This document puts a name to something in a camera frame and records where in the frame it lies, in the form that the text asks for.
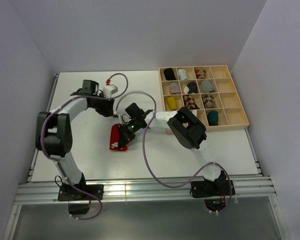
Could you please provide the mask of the red sock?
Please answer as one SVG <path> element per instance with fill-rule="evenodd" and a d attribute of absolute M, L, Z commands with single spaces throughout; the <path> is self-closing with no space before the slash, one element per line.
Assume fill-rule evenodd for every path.
<path fill-rule="evenodd" d="M 120 124 L 116 123 L 111 127 L 110 131 L 110 140 L 109 140 L 109 149 L 115 152 L 126 152 L 128 150 L 127 146 L 119 148 L 119 130 L 118 126 Z"/>

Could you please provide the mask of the dark green reindeer sock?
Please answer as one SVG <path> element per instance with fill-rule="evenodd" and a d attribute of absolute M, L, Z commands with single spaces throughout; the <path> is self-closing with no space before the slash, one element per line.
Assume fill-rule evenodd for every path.
<path fill-rule="evenodd" d="M 209 126 L 218 126 L 219 113 L 216 110 L 209 111 L 207 114 L 207 121 Z"/>

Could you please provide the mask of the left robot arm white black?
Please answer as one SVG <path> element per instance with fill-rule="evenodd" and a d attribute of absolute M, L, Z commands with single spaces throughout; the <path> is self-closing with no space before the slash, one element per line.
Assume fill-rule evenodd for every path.
<path fill-rule="evenodd" d="M 77 167 L 71 153 L 73 135 L 71 121 L 88 108 L 104 117 L 113 116 L 112 95 L 118 87 L 107 80 L 102 90 L 93 80 L 84 80 L 82 87 L 73 92 L 72 99 L 50 112 L 42 111 L 37 116 L 35 147 L 42 151 L 56 165 L 62 183 L 70 186 L 69 194 L 76 200 L 86 197 L 88 188 L 84 174 Z"/>

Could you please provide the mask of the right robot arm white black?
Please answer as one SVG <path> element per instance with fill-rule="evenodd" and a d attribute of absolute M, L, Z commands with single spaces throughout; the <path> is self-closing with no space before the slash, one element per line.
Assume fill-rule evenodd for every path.
<path fill-rule="evenodd" d="M 130 117 L 129 122 L 121 123 L 117 126 L 118 129 L 118 145 L 119 149 L 126 147 L 136 137 L 136 132 L 143 129 L 142 135 L 142 154 L 144 157 L 145 165 L 150 175 L 160 185 L 177 189 L 187 184 L 191 184 L 191 187 L 197 188 L 204 194 L 210 194 L 211 196 L 217 195 L 224 190 L 224 187 L 228 187 L 229 194 L 233 193 L 233 187 L 229 174 L 219 163 L 215 162 L 215 159 L 210 154 L 207 144 L 206 126 L 186 107 L 181 107 L 179 110 L 174 111 L 156 111 L 156 109 L 148 109 L 144 111 L 136 103 L 130 104 L 125 112 Z M 177 141 L 182 147 L 191 150 L 193 155 L 198 159 L 206 160 L 199 170 L 185 183 L 179 185 L 169 185 L 162 182 L 151 170 L 147 155 L 146 155 L 146 133 L 150 127 L 169 128 Z M 203 170 L 209 169 L 210 174 L 203 177 L 203 181 L 199 181 L 199 186 L 195 186 L 194 178 Z"/>

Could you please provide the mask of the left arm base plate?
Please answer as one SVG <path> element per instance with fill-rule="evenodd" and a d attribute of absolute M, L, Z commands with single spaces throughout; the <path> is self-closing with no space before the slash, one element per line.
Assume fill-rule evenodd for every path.
<path fill-rule="evenodd" d="M 69 184 L 63 183 L 59 188 L 57 200 L 59 202 L 95 200 L 91 195 L 97 197 L 99 200 L 103 199 L 103 194 L 104 194 L 103 184 L 86 184 L 84 186 L 81 186 L 80 184 L 75 184 L 74 186 L 88 193 L 88 195 L 74 189 Z"/>

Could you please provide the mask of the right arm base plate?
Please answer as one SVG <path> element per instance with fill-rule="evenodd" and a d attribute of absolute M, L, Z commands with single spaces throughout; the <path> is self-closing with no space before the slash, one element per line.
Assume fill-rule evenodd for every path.
<path fill-rule="evenodd" d="M 221 185 L 217 185 L 215 182 L 209 180 L 198 180 L 192 181 L 190 183 L 190 195 L 197 198 L 211 198 L 211 197 L 221 197 L 221 196 L 230 196 L 230 191 L 232 191 L 232 195 L 236 194 L 233 181 L 230 181 L 231 188 L 229 182 L 226 180 Z"/>

